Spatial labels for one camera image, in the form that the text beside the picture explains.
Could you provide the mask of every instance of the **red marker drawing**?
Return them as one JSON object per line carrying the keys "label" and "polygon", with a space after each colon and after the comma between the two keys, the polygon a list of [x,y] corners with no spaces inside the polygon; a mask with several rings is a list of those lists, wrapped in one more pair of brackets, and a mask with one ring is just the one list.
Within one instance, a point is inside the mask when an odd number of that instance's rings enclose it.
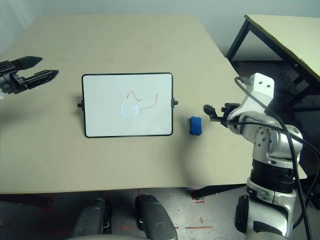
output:
{"label": "red marker drawing", "polygon": [[126,98],[128,98],[128,97],[129,97],[130,93],[132,93],[132,94],[133,94],[133,96],[134,96],[135,100],[137,100],[138,102],[142,101],[142,99],[138,99],[138,98],[136,97],[136,95],[135,95],[134,91],[130,91],[130,92],[128,93],[128,95],[126,96]]}
{"label": "red marker drawing", "polygon": [[155,95],[155,102],[154,102],[154,104],[153,104],[152,106],[148,106],[148,107],[143,107],[143,108],[141,108],[140,113],[142,113],[142,110],[143,110],[143,109],[153,108],[153,107],[157,104],[157,100],[158,100],[158,94]]}

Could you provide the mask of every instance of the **floor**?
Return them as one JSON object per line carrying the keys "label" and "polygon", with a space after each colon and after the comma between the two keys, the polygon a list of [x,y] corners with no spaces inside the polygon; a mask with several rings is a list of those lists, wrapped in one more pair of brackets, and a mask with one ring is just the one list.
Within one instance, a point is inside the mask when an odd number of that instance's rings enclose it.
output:
{"label": "floor", "polygon": [[[286,65],[257,62],[235,62],[233,65],[240,76],[260,72],[275,79],[277,90],[290,93],[278,96],[273,104],[287,101],[290,95],[296,94],[299,90],[291,84],[297,75]],[[319,105],[319,101],[317,96],[312,96],[299,104]],[[282,114],[282,117],[286,123],[290,122],[299,127],[305,138],[320,147],[320,128],[316,124],[319,121],[318,112]],[[314,174],[315,160],[306,150],[302,152],[301,165],[308,174]],[[191,198],[188,188],[148,188],[44,194],[54,201],[53,207],[49,209],[0,202],[0,239],[68,239],[83,207],[96,198],[111,200],[114,234],[145,237],[144,232],[136,227],[134,208],[135,197],[142,193],[151,194],[160,201],[171,217],[181,240],[245,239],[234,227],[235,209],[238,197],[246,193],[244,187],[210,195],[198,201]],[[295,219],[299,214],[300,205],[297,201]],[[320,211],[310,205],[308,215],[313,239],[320,239]],[[306,239],[303,224],[293,230],[291,239]]]}

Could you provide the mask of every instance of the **tabletop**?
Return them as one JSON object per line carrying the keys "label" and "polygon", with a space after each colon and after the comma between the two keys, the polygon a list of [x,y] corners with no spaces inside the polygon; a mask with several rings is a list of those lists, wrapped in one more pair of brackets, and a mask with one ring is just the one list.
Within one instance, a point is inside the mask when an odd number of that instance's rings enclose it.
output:
{"label": "tabletop", "polygon": [[[0,192],[226,185],[250,176],[253,145],[203,112],[245,96],[193,15],[41,16],[0,61],[24,56],[43,61],[20,76],[59,74],[0,102]],[[83,74],[161,72],[172,73],[179,101],[171,136],[85,137]],[[191,116],[202,117],[201,136],[189,134]]]}
{"label": "tabletop", "polygon": [[244,17],[320,81],[319,17],[251,14]]}

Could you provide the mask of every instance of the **wall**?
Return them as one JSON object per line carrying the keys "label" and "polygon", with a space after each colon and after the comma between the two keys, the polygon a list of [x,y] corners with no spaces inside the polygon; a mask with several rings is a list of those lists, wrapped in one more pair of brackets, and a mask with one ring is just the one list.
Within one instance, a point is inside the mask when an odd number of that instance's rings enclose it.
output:
{"label": "wall", "polygon": [[[7,5],[6,16],[13,19],[7,27],[12,41],[31,19],[43,14],[63,15],[80,13],[139,14],[139,13],[192,13],[210,34],[216,45],[226,54],[235,39],[245,14],[320,17],[319,0],[0,0]],[[0,42],[0,53],[5,47]],[[277,56],[253,34],[248,35],[235,56],[238,60],[276,60]]]}
{"label": "wall", "polygon": [[42,5],[37,0],[0,0],[0,54],[42,12]]}

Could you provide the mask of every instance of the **whiteboard frame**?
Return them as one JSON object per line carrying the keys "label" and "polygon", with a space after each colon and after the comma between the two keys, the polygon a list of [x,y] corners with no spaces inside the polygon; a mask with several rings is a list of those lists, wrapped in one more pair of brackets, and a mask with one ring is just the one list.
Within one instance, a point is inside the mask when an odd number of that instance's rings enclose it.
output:
{"label": "whiteboard frame", "polygon": [[[85,108],[85,91],[84,91],[84,77],[85,76],[101,76],[101,75],[155,75],[155,74],[170,74],[171,75],[171,133],[169,134],[151,134],[151,135],[118,135],[118,136],[88,136],[86,129],[86,108]],[[121,137],[159,137],[170,136],[174,133],[174,76],[171,72],[133,72],[133,73],[86,73],[81,77],[82,85],[82,111],[84,123],[84,135],[89,139],[95,138],[121,138]]]}

